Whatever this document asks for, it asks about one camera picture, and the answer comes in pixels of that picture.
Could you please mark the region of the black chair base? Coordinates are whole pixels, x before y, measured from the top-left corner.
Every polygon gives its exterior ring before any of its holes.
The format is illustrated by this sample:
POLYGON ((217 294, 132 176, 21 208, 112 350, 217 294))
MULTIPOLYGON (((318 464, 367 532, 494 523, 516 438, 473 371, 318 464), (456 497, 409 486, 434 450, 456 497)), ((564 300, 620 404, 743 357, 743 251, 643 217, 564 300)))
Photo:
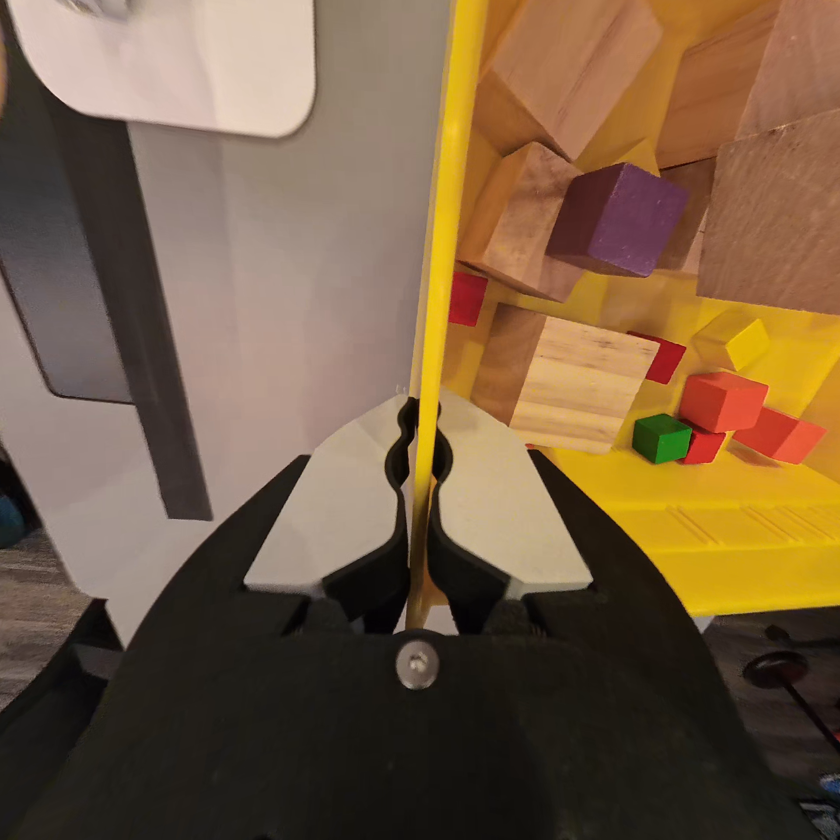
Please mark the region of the black chair base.
POLYGON ((839 649, 839 638, 795 640, 778 625, 767 626, 763 635, 767 640, 780 645, 780 649, 750 660, 742 670, 742 677, 752 686, 762 690, 784 690, 820 732, 829 747, 835 753, 839 753, 837 732, 828 727, 795 687, 810 672, 809 661, 804 656, 804 651, 833 650, 836 652, 839 649))

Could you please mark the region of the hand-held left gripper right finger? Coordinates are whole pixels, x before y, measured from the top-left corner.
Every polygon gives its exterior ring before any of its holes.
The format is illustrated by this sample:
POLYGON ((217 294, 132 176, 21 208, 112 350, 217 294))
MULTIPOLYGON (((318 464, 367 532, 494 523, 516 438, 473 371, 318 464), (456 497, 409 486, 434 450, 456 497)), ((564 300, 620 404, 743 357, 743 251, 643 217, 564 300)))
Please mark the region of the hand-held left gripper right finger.
POLYGON ((459 634, 479 634, 494 607, 578 592, 592 573, 510 428, 444 388, 439 393, 427 568, 459 634))

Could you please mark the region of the pile of wooden cubes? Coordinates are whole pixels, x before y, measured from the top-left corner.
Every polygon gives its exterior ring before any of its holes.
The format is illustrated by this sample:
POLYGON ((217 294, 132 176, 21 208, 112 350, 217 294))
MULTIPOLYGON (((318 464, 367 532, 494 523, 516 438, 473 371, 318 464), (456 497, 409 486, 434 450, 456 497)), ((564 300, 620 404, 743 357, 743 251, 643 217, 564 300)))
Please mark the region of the pile of wooden cubes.
MULTIPOLYGON (((479 70, 474 124, 501 155, 456 258, 520 293, 563 301, 580 273, 646 278, 689 193, 631 162, 576 160, 644 71, 668 16, 716 2, 519 2, 479 70)), ((838 315, 838 2, 768 2, 673 92, 662 165, 717 157, 700 261, 707 298, 838 315)), ((499 306, 472 399, 532 445, 602 455, 658 346, 644 336, 499 306)))

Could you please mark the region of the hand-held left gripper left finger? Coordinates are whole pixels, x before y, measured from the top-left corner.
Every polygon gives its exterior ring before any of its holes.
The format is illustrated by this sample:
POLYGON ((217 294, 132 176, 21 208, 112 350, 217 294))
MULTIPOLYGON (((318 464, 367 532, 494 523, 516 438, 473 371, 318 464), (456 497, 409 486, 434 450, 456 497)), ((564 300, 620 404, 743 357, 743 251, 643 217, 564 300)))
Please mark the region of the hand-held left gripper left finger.
POLYGON ((403 486, 417 400, 395 395, 308 459, 245 575, 253 592, 332 599, 350 622, 397 622, 411 586, 403 486))

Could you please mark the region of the document stand with white base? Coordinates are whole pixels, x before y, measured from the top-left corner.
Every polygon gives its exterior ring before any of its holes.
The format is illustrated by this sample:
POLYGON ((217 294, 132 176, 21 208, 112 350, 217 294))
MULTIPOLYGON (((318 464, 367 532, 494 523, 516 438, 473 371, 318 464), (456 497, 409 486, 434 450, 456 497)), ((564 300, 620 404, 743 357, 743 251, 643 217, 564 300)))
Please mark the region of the document stand with white base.
POLYGON ((312 1, 11 1, 37 78, 87 116, 281 139, 316 95, 312 1))

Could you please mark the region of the dark grey rectangular plate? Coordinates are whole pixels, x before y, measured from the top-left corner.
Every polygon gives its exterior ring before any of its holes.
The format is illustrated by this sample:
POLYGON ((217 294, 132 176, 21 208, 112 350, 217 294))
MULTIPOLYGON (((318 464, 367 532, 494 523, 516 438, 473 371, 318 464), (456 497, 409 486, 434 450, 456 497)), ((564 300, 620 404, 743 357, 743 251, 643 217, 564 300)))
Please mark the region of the dark grey rectangular plate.
POLYGON ((2 123, 1 254, 47 388, 131 404, 81 217, 49 129, 2 123))

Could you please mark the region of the yellow plastic box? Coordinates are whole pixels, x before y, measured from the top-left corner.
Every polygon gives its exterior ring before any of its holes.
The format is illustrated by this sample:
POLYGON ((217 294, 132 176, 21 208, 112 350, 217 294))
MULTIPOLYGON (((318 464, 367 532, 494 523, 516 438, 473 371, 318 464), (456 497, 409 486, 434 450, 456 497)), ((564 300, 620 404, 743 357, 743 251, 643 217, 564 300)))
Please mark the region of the yellow plastic box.
MULTIPOLYGON (((584 170, 623 158, 653 170, 670 89, 684 50, 714 35, 762 2, 648 2, 663 28, 648 58, 579 160, 584 170)), ((571 321, 635 329, 684 344, 670 385, 639 390, 608 455, 540 448, 625 529, 654 561, 689 614, 719 616, 838 605, 838 317, 747 308, 761 319, 769 351, 741 371, 770 387, 770 404, 832 432, 802 465, 786 465, 727 445, 708 465, 651 465, 630 447, 634 421, 672 413, 688 375, 713 371, 691 342, 729 309, 700 298, 697 279, 656 272, 645 280, 583 274, 565 303, 538 302, 491 282, 478 326, 448 326, 445 291, 452 281, 432 272, 426 320, 418 324, 411 393, 442 383, 468 397, 498 302, 571 321)))

